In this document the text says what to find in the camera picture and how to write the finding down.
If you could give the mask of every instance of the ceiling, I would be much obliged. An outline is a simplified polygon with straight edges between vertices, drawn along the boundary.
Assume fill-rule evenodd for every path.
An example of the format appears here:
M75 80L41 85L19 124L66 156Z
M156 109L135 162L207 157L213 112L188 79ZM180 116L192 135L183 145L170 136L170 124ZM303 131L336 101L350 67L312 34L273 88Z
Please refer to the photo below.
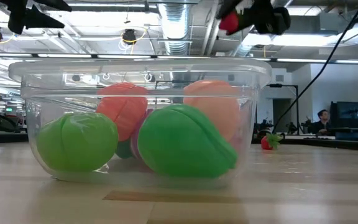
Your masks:
M186 0L165 0L165 2L185 2ZM29 29L22 35L14 36L7 28L9 11L0 5L0 27L2 27L3 40L0 44L0 52L22 52L22 53L45 53L45 54L166 54L163 29L160 16L154 13L141 12L144 1L112 1L112 0L67 0L73 5L73 12L53 11L48 7L36 4L44 13L63 22L64 29ZM150 1L150 6L163 0ZM203 42L208 31L211 18L213 0L187 0L190 4L191 19L189 22L190 34L186 39L190 44L190 55L200 55ZM350 18L354 9L358 7L358 0L275 0L274 6L285 6L289 4L288 10L294 16L316 17L321 11L326 11L335 17ZM115 3L113 6L98 6L96 3ZM140 5L140 7L127 7L129 4ZM249 7L251 0L244 0L238 8ZM211 47L211 55L227 55L236 49L247 37L246 32L238 32L227 36L224 31L219 30L213 35L215 25L211 26L211 35L208 44ZM125 29L135 29L136 36L143 37L137 41L133 48L123 49L120 45L121 34ZM252 47L250 55L254 57L278 57L278 58L326 58L331 47L297 47L268 44L265 46ZM334 58L357 59L358 45L350 44L338 48ZM0 58L0 84L18 85L7 76L7 67L10 63L18 62L8 58ZM291 68L294 65L287 63L273 63L274 67Z

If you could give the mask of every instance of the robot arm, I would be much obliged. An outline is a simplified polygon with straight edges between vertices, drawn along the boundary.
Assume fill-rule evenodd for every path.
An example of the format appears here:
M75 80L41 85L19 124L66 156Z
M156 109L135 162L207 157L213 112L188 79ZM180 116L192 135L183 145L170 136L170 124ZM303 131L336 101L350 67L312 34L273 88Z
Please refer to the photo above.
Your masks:
M285 7L273 8L270 0L255 0L251 8L239 14L236 6L242 0L224 0L217 19L221 19L220 29L227 35L234 34L252 25L260 34L282 35L291 26L291 17Z

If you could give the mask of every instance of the toy fruit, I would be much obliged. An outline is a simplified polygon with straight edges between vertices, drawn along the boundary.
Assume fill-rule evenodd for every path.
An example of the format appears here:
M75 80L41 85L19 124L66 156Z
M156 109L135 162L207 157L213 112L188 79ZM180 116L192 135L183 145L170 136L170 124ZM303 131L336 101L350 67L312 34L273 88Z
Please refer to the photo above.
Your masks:
M265 150L277 149L277 147L280 145L279 141L281 140L281 136L267 133L267 135L260 141L260 145L262 146L262 149Z
M148 117L148 115L151 112L153 112L153 109L148 109L146 111L146 113L143 115L143 118L137 123L136 128L135 128L135 132L131 136L131 152L132 152L132 155L136 159L142 159L142 157L140 156L140 153L139 153L139 149L137 147L137 140L138 140L138 137L139 137L140 127L142 127L142 124L143 124L144 120L146 119L146 117Z
M65 114L41 127L37 149L53 170L89 172L112 158L117 142L117 127L105 115Z
M176 177L219 177L237 161L237 152L210 120L188 105L151 113L140 128L138 147L153 171Z
M118 142L116 154L121 159L128 159L132 157L131 153L131 140Z
M147 90L131 83L117 83L98 91L99 95L146 95ZM136 124L142 119L147 108L145 97L104 97L96 112L102 113L117 125L119 140L129 139Z
M199 80L184 89L186 95L240 95L238 90L222 80ZM184 104L202 111L227 140L237 131L240 120L237 98L231 97L188 97Z

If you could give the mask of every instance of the plastic strawberry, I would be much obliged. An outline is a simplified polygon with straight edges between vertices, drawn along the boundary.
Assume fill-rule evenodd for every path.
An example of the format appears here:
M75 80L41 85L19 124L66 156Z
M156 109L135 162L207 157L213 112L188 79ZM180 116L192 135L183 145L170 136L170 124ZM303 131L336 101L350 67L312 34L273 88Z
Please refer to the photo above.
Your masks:
M282 140L282 137L277 134L267 134L260 141L260 145L262 146L262 149L266 149L266 150L275 149L276 150L277 147L280 145L279 142L281 140Z

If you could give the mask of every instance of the orange toy peach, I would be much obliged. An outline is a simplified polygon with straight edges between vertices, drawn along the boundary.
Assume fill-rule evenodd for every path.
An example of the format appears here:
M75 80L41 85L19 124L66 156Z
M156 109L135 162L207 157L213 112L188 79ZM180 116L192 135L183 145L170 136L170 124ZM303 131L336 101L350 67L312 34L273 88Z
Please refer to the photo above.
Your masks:
M184 89L185 95L240 95L239 91L222 80L199 80ZM237 98L197 97L185 98L185 104L202 111L217 127L219 133L230 141L240 121L240 109Z
M98 91L98 95L146 95L147 90L131 83L118 83ZM145 97L104 97L96 112L110 118L117 126L119 140L129 139L135 131L136 124L142 119L147 109Z

